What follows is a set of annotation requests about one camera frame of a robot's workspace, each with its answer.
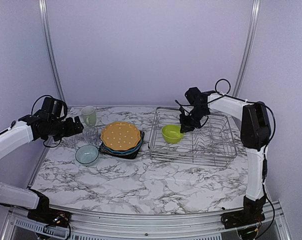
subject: marble countertop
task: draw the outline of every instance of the marble countertop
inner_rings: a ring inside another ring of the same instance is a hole
[[[74,107],[69,116],[80,115]],[[248,159],[240,132],[229,118],[237,157],[226,167],[201,166],[151,159],[148,141],[155,107],[97,107],[99,132],[106,124],[125,121],[145,132],[136,159],[100,154],[93,166],[75,160],[85,145],[82,134],[51,148],[32,189],[50,203],[78,210],[119,214],[192,214],[243,206],[248,182]]]

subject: dish rack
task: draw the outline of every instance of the dish rack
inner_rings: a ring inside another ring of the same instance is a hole
[[[169,124],[180,125],[179,118],[180,111],[177,108],[156,109],[148,144],[153,159],[225,167],[237,156],[235,139],[226,115],[212,113],[204,127],[186,132],[178,143],[167,143],[161,129]]]

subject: green bowl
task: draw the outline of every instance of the green bowl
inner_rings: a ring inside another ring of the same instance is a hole
[[[162,127],[162,136],[167,143],[177,144],[185,135],[180,133],[180,126],[177,125],[165,125]]]

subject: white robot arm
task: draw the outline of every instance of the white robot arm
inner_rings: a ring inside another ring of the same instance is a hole
[[[197,87],[192,87],[185,93],[185,97],[193,109],[186,111],[183,105],[176,101],[180,105],[182,133],[202,128],[201,119],[203,116],[210,117],[210,110],[226,113],[241,121],[240,138],[247,152],[248,183],[243,199],[243,210],[224,213],[221,216],[224,227],[226,229],[241,227],[265,220],[263,206],[267,195],[264,181],[267,176],[267,152],[271,139],[268,107],[263,102],[248,102],[221,94],[216,89],[201,92]]]
[[[63,101],[52,96],[46,97],[42,108],[35,114],[21,117],[0,132],[0,160],[18,147],[38,138],[47,141],[49,137],[53,137],[55,141],[61,141],[64,137],[82,133],[84,127],[80,118],[76,116],[73,120],[66,116],[67,105]],[[2,182],[0,182],[0,204],[27,208],[30,210],[29,218],[44,223],[51,223],[52,215],[61,212],[49,208],[49,199],[42,193]]]
[[[228,115],[235,117],[238,120],[242,120],[243,107],[249,105],[247,102],[242,102],[230,97],[222,97],[218,93],[213,93],[208,96],[208,108],[217,110]],[[247,160],[248,160],[248,183],[246,187],[245,196],[256,201],[264,196],[263,191],[263,160],[266,158],[268,147],[266,150],[247,148]]]

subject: white wall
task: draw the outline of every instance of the white wall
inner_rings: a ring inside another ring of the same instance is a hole
[[[70,106],[175,105],[194,86],[235,85],[251,0],[48,0]]]
[[[27,115],[43,94],[56,96],[36,0],[0,0],[0,131]],[[43,149],[25,145],[0,161],[0,181],[25,188]],[[0,233],[8,212],[0,206]]]
[[[302,1],[261,2],[240,97],[264,101],[275,113],[267,186],[292,239],[302,240]]]

